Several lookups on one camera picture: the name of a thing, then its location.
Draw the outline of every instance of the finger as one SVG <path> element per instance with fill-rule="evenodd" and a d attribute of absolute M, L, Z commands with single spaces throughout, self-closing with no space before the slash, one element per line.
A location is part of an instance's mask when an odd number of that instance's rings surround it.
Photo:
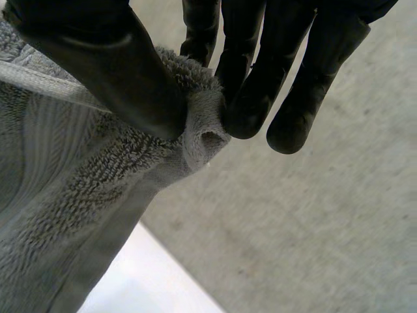
<path fill-rule="evenodd" d="M 129 7 L 117 23 L 98 29 L 84 29 L 82 22 L 71 27 L 40 26 L 24 23 L 13 13 L 7 15 L 23 39 L 129 125 L 163 139 L 182 134 L 185 99 Z"/>
<path fill-rule="evenodd" d="M 187 34 L 180 54 L 207 67 L 216 45 L 220 0 L 182 0 L 182 10 Z"/>
<path fill-rule="evenodd" d="M 284 154 L 301 149 L 340 66 L 369 31 L 355 14 L 318 9 L 293 87 L 266 134 L 271 148 Z"/>
<path fill-rule="evenodd" d="M 223 0 L 225 43 L 216 76 L 230 103 L 252 63 L 265 10 L 264 0 Z"/>
<path fill-rule="evenodd" d="M 230 135 L 248 139 L 259 132 L 314 16 L 305 1 L 268 0 L 256 63 L 224 113 Z"/>

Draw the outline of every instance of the terry cloth towel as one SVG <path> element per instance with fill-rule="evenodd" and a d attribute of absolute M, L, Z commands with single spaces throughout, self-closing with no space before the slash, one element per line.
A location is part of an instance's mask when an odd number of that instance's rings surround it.
<path fill-rule="evenodd" d="M 169 142 L 118 120 L 5 22 L 0 50 L 0 313 L 75 313 L 157 192 L 229 141 L 220 86 L 158 50 L 188 99 Z"/>

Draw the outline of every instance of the gloved hand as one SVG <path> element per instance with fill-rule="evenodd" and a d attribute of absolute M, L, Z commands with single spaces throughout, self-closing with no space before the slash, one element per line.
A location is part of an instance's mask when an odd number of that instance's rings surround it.
<path fill-rule="evenodd" d="M 4 17 L 133 127 L 182 134 L 185 99 L 128 0 L 8 0 Z"/>
<path fill-rule="evenodd" d="M 251 138 L 264 123 L 308 29 L 306 54 L 266 138 L 291 154 L 304 145 L 340 66 L 397 0 L 223 0 L 225 45 L 216 75 L 226 98 L 223 124 Z M 181 54 L 207 66 L 218 31 L 220 0 L 182 0 L 186 40 Z M 248 77 L 262 17 L 261 49 Z"/>

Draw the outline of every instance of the towel fold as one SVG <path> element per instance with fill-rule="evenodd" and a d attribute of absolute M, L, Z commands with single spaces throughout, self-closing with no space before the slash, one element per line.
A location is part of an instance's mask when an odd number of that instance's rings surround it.
<path fill-rule="evenodd" d="M 210 71 L 158 53 L 188 99 L 172 142 L 124 124 L 0 22 L 0 312 L 75 313 L 157 192 L 230 140 Z"/>

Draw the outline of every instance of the gray floor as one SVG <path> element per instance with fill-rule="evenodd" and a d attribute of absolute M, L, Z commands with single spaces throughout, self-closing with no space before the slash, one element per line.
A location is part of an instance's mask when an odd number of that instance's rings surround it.
<path fill-rule="evenodd" d="M 132 6 L 155 44 L 179 50 L 180 0 Z M 146 212 L 146 226 L 228 312 L 407 311 L 416 16 L 415 1 L 401 0 L 372 25 L 301 152 L 273 152 L 265 127 Z"/>

